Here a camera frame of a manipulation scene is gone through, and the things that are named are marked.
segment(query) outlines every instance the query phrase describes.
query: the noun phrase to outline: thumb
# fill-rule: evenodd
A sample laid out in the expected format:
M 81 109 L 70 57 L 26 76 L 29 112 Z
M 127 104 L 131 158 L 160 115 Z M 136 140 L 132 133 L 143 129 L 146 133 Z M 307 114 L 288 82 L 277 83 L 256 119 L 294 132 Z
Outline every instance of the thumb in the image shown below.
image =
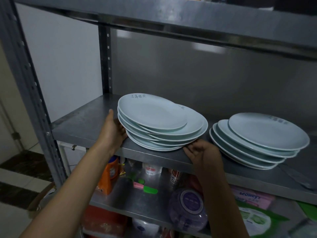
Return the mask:
M 106 121 L 113 120 L 113 110 L 109 109 L 109 114 L 106 117 Z

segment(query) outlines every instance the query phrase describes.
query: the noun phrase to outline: tiled floor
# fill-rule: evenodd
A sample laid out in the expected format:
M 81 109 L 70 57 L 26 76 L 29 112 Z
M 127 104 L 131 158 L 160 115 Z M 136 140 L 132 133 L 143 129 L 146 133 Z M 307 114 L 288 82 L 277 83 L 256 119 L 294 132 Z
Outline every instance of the tiled floor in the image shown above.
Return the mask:
M 0 237 L 17 238 L 30 224 L 26 208 L 50 184 L 41 147 L 0 165 Z

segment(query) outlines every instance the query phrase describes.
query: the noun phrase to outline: stainless steel shelf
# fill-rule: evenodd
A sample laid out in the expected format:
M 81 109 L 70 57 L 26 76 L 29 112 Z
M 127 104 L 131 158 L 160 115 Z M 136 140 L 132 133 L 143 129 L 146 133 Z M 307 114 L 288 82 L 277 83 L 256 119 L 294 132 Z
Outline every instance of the stainless steel shelf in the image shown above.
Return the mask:
M 135 172 L 137 178 L 144 179 L 145 184 L 156 188 L 158 193 L 156 195 L 144 193 L 143 190 L 133 188 L 133 183 L 128 178 L 119 177 L 110 195 L 105 196 L 96 190 L 90 205 L 175 229 L 167 212 L 168 201 L 175 190 L 175 185 L 170 182 L 170 174 L 167 169 L 163 169 L 160 175 L 149 176 L 142 169 L 140 162 L 137 162 L 132 170 L 128 164 L 125 165 L 125 168 L 127 174 L 131 171 Z M 201 238 L 211 237 L 210 230 L 206 228 L 191 234 Z
M 14 1 L 134 32 L 317 59 L 310 15 L 192 0 Z
M 54 139 L 86 148 L 91 147 L 99 135 L 109 109 L 112 108 L 116 114 L 119 98 L 119 95 L 105 94 L 55 121 L 52 124 Z M 208 132 L 201 138 L 211 141 Z M 151 151 L 138 146 L 128 138 L 117 154 L 133 160 L 193 173 L 192 163 L 181 149 L 171 152 Z M 295 158 L 287 159 L 286 163 L 312 180 L 317 180 L 316 157 L 317 140 L 311 137 L 311 144 Z M 317 191 L 303 188 L 278 166 L 272 170 L 255 170 L 226 157 L 223 157 L 223 162 L 230 184 L 317 205 Z

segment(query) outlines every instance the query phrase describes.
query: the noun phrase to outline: metal shelving unit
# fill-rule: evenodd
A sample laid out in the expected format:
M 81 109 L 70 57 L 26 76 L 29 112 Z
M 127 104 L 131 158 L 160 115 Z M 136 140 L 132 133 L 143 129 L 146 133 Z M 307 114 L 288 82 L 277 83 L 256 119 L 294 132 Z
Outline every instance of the metal shelving unit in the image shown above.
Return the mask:
M 51 123 L 41 88 L 21 28 L 15 3 L 99 25 L 103 96 Z M 110 28 L 195 41 L 223 47 L 243 48 L 294 59 L 317 59 L 317 17 L 193 0 L 0 0 L 0 38 L 22 99 L 32 121 L 53 179 L 61 186 L 67 178 L 57 140 L 89 148 L 93 145 L 109 108 L 116 111 L 120 96 L 112 94 Z M 214 122 L 209 120 L 209 128 Z M 202 136 L 209 140 L 208 133 Z M 118 155 L 192 173 L 192 164 L 182 150 L 155 152 L 127 139 Z M 317 140 L 293 159 L 299 172 L 317 180 Z M 223 158 L 230 184 L 289 199 L 317 204 L 317 191 L 303 188 L 278 167 L 267 171 L 243 167 Z M 116 197 L 117 188 L 109 197 Z M 143 196 L 131 190 L 136 199 Z M 95 193 L 91 204 L 142 218 L 164 226 L 171 222 L 155 203 L 135 210 L 129 201 L 117 205 Z

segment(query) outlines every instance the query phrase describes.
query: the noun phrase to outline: white container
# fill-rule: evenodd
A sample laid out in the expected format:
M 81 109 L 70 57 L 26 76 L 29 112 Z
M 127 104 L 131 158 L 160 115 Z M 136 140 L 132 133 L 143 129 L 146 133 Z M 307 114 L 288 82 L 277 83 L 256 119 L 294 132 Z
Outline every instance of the white container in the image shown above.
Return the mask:
M 132 223 L 134 228 L 141 232 L 142 235 L 147 237 L 154 237 L 157 232 L 159 231 L 159 226 L 155 224 L 151 224 L 148 222 L 145 222 L 143 220 L 138 220 L 135 218 L 132 218 Z
M 150 165 L 150 164 L 147 164 L 147 163 L 143 163 L 142 166 L 145 169 L 145 172 L 149 176 L 154 176 L 154 175 L 160 174 L 162 172 L 162 168 L 163 168 L 161 166 Z

